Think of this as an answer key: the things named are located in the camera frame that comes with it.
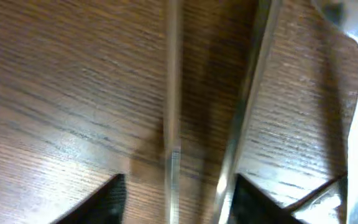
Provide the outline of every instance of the wooden table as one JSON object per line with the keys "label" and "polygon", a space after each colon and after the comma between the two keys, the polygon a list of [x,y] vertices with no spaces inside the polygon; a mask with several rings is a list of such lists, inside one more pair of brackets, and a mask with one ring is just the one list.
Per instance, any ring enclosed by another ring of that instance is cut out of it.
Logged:
{"label": "wooden table", "polygon": [[[0,223],[50,223],[120,172],[124,223],[163,223],[164,2],[0,1]],[[284,207],[346,171],[358,49],[283,2],[239,171]],[[185,1],[182,223],[211,218],[256,3]]]}

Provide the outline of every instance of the thin metal rod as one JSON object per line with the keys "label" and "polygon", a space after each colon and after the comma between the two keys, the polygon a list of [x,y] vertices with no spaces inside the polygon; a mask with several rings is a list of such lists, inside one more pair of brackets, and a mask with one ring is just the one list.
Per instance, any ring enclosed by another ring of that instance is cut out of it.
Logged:
{"label": "thin metal rod", "polygon": [[216,187],[213,223],[226,224],[229,218],[236,184],[235,172],[247,136],[251,109],[269,53],[280,5],[281,0],[260,0],[258,3],[248,55],[248,68]]}
{"label": "thin metal rod", "polygon": [[167,97],[165,99],[165,200],[169,224],[179,223],[181,0],[168,0]]}

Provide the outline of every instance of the wooden surface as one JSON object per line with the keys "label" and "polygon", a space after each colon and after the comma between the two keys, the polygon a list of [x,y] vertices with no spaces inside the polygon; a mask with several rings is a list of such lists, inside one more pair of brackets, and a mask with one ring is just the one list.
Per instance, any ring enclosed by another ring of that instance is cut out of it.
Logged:
{"label": "wooden surface", "polygon": [[[256,2],[185,1],[181,223],[211,218]],[[346,171],[358,48],[283,2],[239,171],[284,207]],[[163,223],[164,7],[0,1],[0,223],[50,223],[119,172],[124,223]]]}

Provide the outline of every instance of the black object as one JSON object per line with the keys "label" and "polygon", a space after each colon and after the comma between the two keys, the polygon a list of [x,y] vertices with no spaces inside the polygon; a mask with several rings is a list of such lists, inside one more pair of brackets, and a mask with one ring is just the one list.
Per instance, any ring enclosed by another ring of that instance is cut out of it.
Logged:
{"label": "black object", "polygon": [[55,223],[120,224],[126,195],[125,175],[118,174]]}
{"label": "black object", "polygon": [[240,174],[237,175],[229,223],[302,224]]}

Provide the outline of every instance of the silver rod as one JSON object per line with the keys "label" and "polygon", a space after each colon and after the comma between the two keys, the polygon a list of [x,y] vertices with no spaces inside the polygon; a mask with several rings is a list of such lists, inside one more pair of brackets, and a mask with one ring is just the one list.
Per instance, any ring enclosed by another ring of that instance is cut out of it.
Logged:
{"label": "silver rod", "polygon": [[179,223],[181,0],[168,0],[167,96],[165,99],[165,200],[169,224]]}
{"label": "silver rod", "polygon": [[240,100],[232,121],[231,133],[223,158],[218,186],[216,187],[213,223],[226,224],[229,219],[236,184],[235,173],[247,136],[252,106],[269,53],[281,1],[260,0],[258,3],[254,28],[252,29],[245,80],[242,84]]}

